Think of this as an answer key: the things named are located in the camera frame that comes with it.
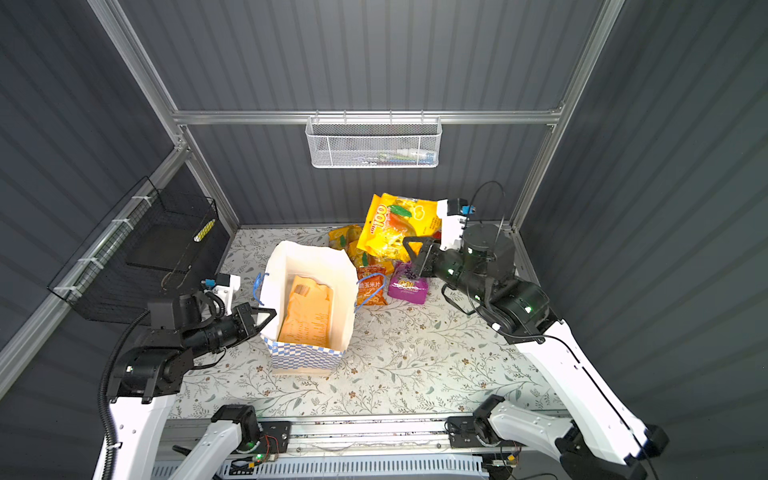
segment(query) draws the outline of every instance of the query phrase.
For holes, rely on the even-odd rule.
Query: yellow snack bag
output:
[[[387,276],[392,275],[395,272],[395,264],[392,263],[390,260],[382,260],[378,257],[374,257],[370,253],[366,252],[365,250],[360,250],[357,247],[358,240],[353,241],[349,244],[349,251],[347,253],[349,254],[349,259],[352,261],[353,265],[357,267],[358,269],[367,267],[367,266],[383,266],[384,273]]]
[[[352,254],[349,252],[349,244],[356,242],[360,238],[362,228],[360,225],[347,225],[346,227],[337,228],[328,232],[328,246],[334,250],[346,250],[349,257]]]
[[[430,237],[441,225],[435,201],[374,195],[357,247],[376,257],[408,262],[411,259],[402,246],[402,239]],[[420,247],[415,243],[414,253],[418,253]]]
[[[296,275],[288,297],[288,313],[277,341],[330,348],[328,324],[332,304],[333,290],[329,286]]]

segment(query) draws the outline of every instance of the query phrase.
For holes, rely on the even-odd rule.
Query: cable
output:
[[[475,307],[475,303],[474,303],[474,302],[472,302],[472,298],[469,296],[469,287],[468,287],[468,286],[467,286],[467,290],[466,290],[466,293],[467,293],[467,300],[469,300],[469,305],[470,305],[472,308],[474,308],[474,309],[475,309],[475,313],[477,313],[478,315],[480,315],[480,317],[481,317],[483,320],[485,320],[485,322],[486,322],[486,323],[491,323],[491,324],[493,324],[493,323],[496,323],[496,322],[489,322],[489,321],[488,321],[488,319],[486,319],[486,318],[485,318],[485,317],[482,315],[482,313],[481,313],[481,312],[480,312],[480,311],[477,309],[477,307]],[[570,346],[568,346],[568,344],[567,344],[566,342],[564,342],[563,340],[559,339],[559,338],[558,338],[558,337],[556,337],[556,336],[552,336],[552,335],[544,335],[544,334],[538,334],[538,335],[527,335],[527,336],[517,336],[517,335],[509,335],[508,333],[504,333],[504,332],[502,332],[501,330],[494,330],[494,332],[496,332],[496,333],[498,333],[498,334],[500,334],[500,335],[503,335],[503,336],[507,336],[507,337],[509,337],[509,338],[511,338],[511,339],[520,339],[520,340],[528,340],[528,339],[535,339],[535,338],[542,338],[542,339],[555,339],[555,340],[557,340],[558,342],[560,342],[560,343],[562,343],[563,345],[565,345],[565,348],[567,348],[567,349],[568,349],[568,352],[570,352],[570,353],[571,353],[571,355],[574,357],[574,359],[576,360],[576,362],[578,362],[578,363],[581,363],[581,360],[579,360],[579,359],[578,359],[578,357],[576,356],[576,354],[574,353],[574,351],[573,351],[573,350],[571,350],[571,347],[570,347]]]
[[[278,455],[280,453],[280,443],[278,443],[277,439],[275,437],[272,437],[271,435],[265,434],[264,436],[266,437],[266,453],[267,453],[266,460],[268,461],[270,459],[270,456],[269,456],[270,439],[275,441],[275,448],[277,449],[277,452],[275,452],[275,455]]]
[[[117,461],[119,445],[116,445],[118,440],[117,431],[114,428],[114,419],[112,419],[112,413],[109,410],[109,399],[107,399],[107,387],[109,386],[109,377],[112,374],[114,363],[118,360],[118,355],[125,345],[125,341],[128,340],[128,336],[134,331],[136,325],[149,315],[149,310],[141,312],[128,326],[118,338],[118,341],[114,344],[112,353],[107,358],[107,363],[104,365],[104,370],[101,372],[101,381],[98,384],[98,416],[101,420],[101,425],[104,427],[104,444],[106,452],[104,454],[104,471],[101,473],[101,480],[111,480],[114,474],[114,464]]]
[[[488,180],[484,184],[480,185],[477,190],[475,190],[475,193],[472,195],[472,199],[469,201],[470,209],[472,209],[472,207],[475,205],[475,198],[478,196],[478,193],[480,192],[480,190],[482,190],[482,188],[488,184],[497,184],[498,187],[502,189],[502,204],[504,204],[505,200],[507,199],[507,193],[504,190],[504,185],[500,184],[496,180]]]
[[[554,480],[558,480],[558,476],[555,475],[554,473],[537,473],[536,475],[531,475],[531,476],[528,476],[528,477],[516,478],[516,477],[513,476],[512,478],[514,478],[515,480],[530,480],[531,478],[539,478],[539,477],[543,477],[545,475],[549,475],[552,478],[554,478]]]
[[[216,293],[213,293],[210,290],[206,290],[205,296],[211,299],[213,303],[208,305],[208,311],[210,312],[210,316],[214,319],[219,319],[222,316],[224,316],[225,313],[227,313],[227,308],[224,305],[224,301],[219,298],[219,296]]]
[[[222,347],[222,348],[224,348],[224,353],[221,354],[221,356],[217,361],[213,363],[206,363],[204,365],[195,365],[190,370],[204,370],[204,369],[209,369],[211,367],[218,365],[221,359],[224,358],[224,356],[227,354],[227,348],[226,347]]]

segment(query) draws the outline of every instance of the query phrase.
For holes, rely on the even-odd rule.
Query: table surface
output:
[[[325,247],[328,230],[238,230],[222,266],[242,276],[233,303],[253,300],[253,280],[280,241]],[[525,356],[478,316],[448,305],[441,286],[430,279],[424,305],[387,296],[389,305],[360,309],[330,376],[273,375],[260,337],[228,350],[216,367],[186,374],[171,418],[210,417],[222,405],[244,402],[261,417],[471,412],[492,393],[526,409],[564,409]],[[465,296],[455,301],[470,310]]]

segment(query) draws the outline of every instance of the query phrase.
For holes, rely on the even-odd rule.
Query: snack bag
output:
[[[374,195],[357,247],[376,257],[408,262],[411,259],[402,246],[402,239],[429,237],[440,230],[441,225],[437,202],[390,194]],[[414,253],[420,248],[415,243]]]
[[[394,263],[392,263],[390,260],[381,260],[380,258],[370,255],[365,250],[360,250],[357,247],[357,243],[358,243],[358,240],[355,240],[354,242],[350,243],[349,251],[347,252],[349,254],[349,259],[352,261],[355,267],[360,268],[362,266],[380,265],[384,267],[385,275],[387,276],[392,275],[392,273],[395,271]]]
[[[329,286],[296,275],[288,297],[288,313],[277,340],[329,348],[332,304],[333,290]]]
[[[392,281],[389,282],[387,293],[392,298],[405,300],[406,302],[424,305],[429,291],[429,282],[426,278],[418,278],[411,274],[410,263],[400,263],[395,268]]]
[[[361,266],[357,269],[357,279],[361,280],[366,278],[371,273],[384,273],[384,267],[381,265]],[[357,304],[362,305],[366,299],[373,295],[373,293],[382,285],[384,285],[384,277],[380,275],[372,276],[371,278],[360,282],[359,289],[357,290]],[[368,300],[366,305],[386,305],[384,289],[381,289],[372,299]]]
[[[349,258],[352,258],[352,252],[349,244],[356,242],[360,238],[362,228],[360,225],[347,225],[328,232],[328,246],[334,250],[346,250]]]

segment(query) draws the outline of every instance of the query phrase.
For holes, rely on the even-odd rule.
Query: white wire basket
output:
[[[306,140],[317,168],[434,168],[440,119],[414,123],[325,123],[311,117]]]

